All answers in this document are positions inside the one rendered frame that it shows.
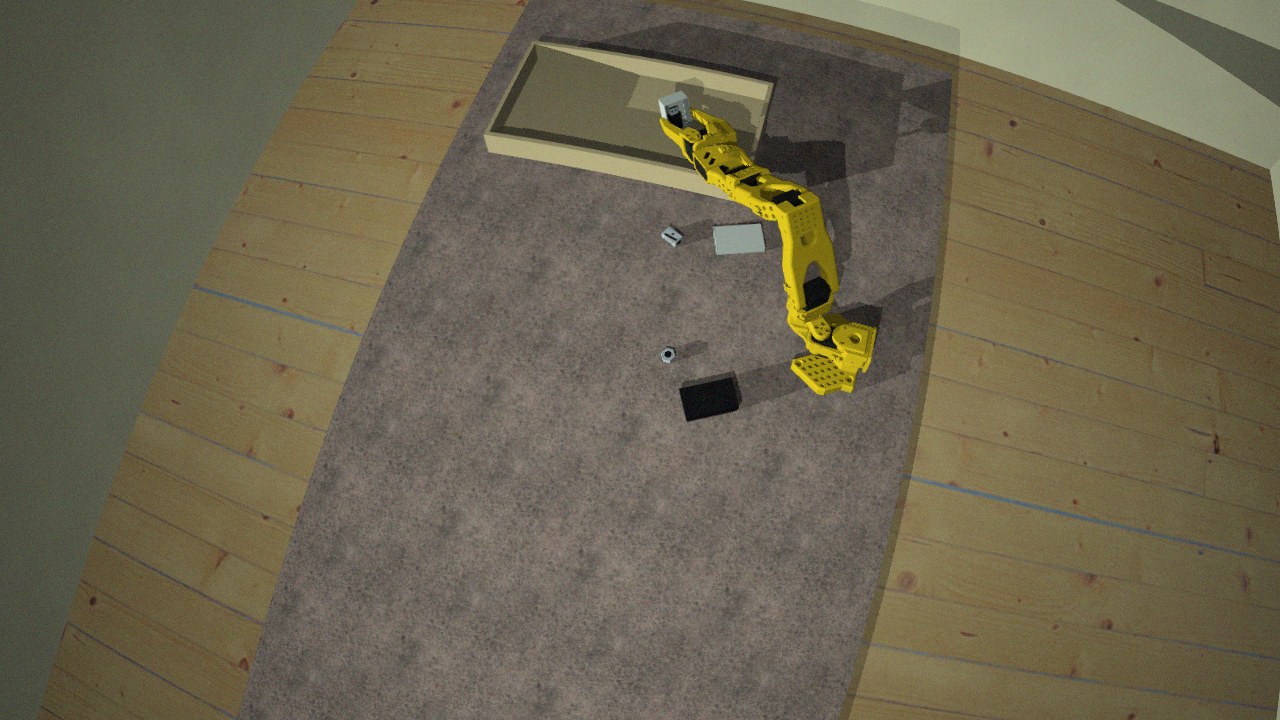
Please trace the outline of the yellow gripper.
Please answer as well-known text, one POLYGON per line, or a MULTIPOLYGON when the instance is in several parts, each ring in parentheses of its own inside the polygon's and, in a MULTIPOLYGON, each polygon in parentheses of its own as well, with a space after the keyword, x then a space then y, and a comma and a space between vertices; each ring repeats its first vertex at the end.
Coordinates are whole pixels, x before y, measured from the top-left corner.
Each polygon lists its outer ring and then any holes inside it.
POLYGON ((692 152, 701 149, 701 146, 716 146, 716 145, 733 145, 739 147, 737 135, 735 129, 723 119, 712 117, 705 111, 700 111, 695 108, 690 108, 690 113, 694 119, 705 127, 704 129, 692 129, 690 127, 681 129, 677 126, 666 120, 664 117, 660 118, 660 126, 664 133, 669 136, 684 151, 684 156, 692 161, 692 152), (707 124, 708 123, 708 124, 707 124))

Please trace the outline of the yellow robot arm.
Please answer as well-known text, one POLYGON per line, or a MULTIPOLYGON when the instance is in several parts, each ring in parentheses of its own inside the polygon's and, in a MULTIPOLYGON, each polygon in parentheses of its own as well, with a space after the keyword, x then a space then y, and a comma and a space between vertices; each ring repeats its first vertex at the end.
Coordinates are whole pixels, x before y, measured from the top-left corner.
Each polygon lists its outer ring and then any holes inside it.
POLYGON ((794 359, 791 372, 817 395, 838 389, 852 393, 858 370, 868 360, 873 327, 849 323, 836 313, 822 316, 832 307, 832 293, 838 292, 838 274, 820 199, 801 184, 771 176, 771 170, 755 165, 733 145, 701 146, 692 152, 692 161, 707 184, 718 186, 730 200, 751 208, 765 220, 778 220, 788 293, 787 322, 812 352, 794 359), (820 266, 820 277, 804 283, 806 268, 814 261, 820 266))

